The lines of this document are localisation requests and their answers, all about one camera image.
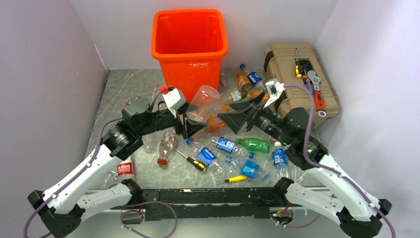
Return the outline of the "green plastic bottle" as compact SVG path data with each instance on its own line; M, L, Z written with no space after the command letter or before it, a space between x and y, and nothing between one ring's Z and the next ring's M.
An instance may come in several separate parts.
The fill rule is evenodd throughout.
M243 146L251 152L269 153L271 142L269 140L262 140L253 137L237 138L236 143Z

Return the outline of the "light blue label bottle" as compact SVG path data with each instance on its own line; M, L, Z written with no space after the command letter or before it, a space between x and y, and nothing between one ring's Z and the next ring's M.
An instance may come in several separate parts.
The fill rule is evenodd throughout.
M269 178L269 173L259 164L251 160L227 156L225 162L236 167L241 175L248 178L260 179L261 181L266 181Z

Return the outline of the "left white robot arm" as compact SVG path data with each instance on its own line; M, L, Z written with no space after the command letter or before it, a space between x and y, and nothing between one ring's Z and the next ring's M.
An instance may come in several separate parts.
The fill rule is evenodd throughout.
M145 97L132 98L122 109L115 126L100 132L94 151L60 182L45 191L35 190L28 200L39 215L49 235L63 238L89 217L104 210L124 206L136 208L143 202L143 190L132 179L93 194L87 191L104 174L125 161L142 145L142 137L167 128L188 138L204 127L187 118L198 106L166 99L166 109L153 111Z

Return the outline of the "large clear plastic bottle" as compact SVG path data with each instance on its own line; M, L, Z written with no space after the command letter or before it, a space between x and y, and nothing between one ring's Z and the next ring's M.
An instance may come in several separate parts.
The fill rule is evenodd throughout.
M206 123L215 112L220 93L213 87L202 85L192 99L186 111L186 117L191 124Z

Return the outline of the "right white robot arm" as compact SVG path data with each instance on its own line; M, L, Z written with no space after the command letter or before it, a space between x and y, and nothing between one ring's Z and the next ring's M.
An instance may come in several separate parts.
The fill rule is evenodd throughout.
M288 145L286 155L301 170L325 185L332 196L307 189L290 178L281 178L272 189L279 206L301 205L335 222L352 238L372 238L379 234L392 204L362 189L337 164L328 150L311 136L312 116L302 107L281 117L262 103L262 96L232 103L232 111L218 118L238 133L257 127Z

